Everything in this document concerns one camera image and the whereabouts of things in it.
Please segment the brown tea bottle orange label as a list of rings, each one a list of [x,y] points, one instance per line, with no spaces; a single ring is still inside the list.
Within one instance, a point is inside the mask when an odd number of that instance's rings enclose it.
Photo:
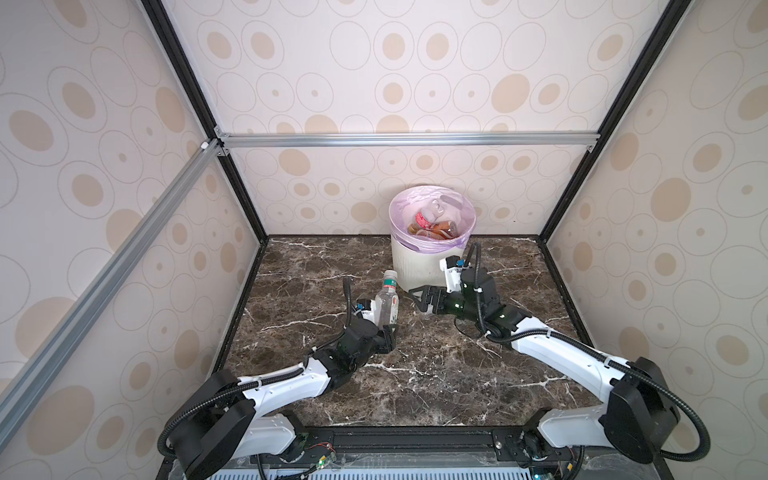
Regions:
[[[408,226],[408,232],[413,236],[424,237],[431,240],[452,240],[460,236],[460,232],[453,221],[444,221],[422,227],[417,223]]]

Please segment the clear bottle white cap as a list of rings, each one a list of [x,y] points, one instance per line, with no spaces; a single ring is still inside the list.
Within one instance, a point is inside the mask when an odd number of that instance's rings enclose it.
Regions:
[[[380,329],[385,326],[394,327],[397,324],[399,312],[399,296],[397,294],[398,275],[394,270],[384,272],[382,287],[376,294],[375,303],[375,323]]]

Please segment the small bottle pink cap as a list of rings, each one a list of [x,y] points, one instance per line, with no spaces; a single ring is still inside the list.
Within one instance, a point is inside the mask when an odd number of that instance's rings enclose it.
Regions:
[[[445,208],[440,200],[433,199],[415,215],[416,224],[422,229],[432,229],[444,215]]]

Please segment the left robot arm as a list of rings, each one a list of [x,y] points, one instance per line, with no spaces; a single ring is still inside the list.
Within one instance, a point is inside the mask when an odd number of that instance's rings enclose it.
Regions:
[[[177,461],[188,479],[207,479],[233,459],[299,455],[306,436],[281,408],[340,388],[396,344],[396,272],[385,272],[372,301],[354,302],[351,285],[344,278],[346,317],[335,337],[293,367],[245,377],[229,370],[212,374],[166,422],[158,452]]]

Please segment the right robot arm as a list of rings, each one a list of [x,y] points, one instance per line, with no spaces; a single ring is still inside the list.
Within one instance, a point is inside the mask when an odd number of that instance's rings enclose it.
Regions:
[[[440,270],[442,285],[408,292],[420,311],[470,321],[486,340],[548,365],[599,400],[597,407],[545,412],[534,429],[548,445],[611,447],[641,464],[695,462],[709,454],[704,421],[668,388],[653,361],[604,353],[503,303],[477,243],[465,257],[441,260]]]

